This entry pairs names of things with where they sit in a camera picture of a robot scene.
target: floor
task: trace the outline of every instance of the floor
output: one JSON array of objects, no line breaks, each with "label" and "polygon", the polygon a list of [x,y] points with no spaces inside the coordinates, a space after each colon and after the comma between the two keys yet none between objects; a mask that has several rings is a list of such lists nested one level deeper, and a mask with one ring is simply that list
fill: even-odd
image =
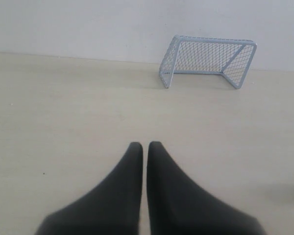
[{"label": "floor", "polygon": [[152,140],[268,234],[294,235],[294,73],[251,70],[240,90],[219,76],[175,75],[164,89],[158,67],[0,54],[0,235],[32,235],[131,141],[146,157]]}]

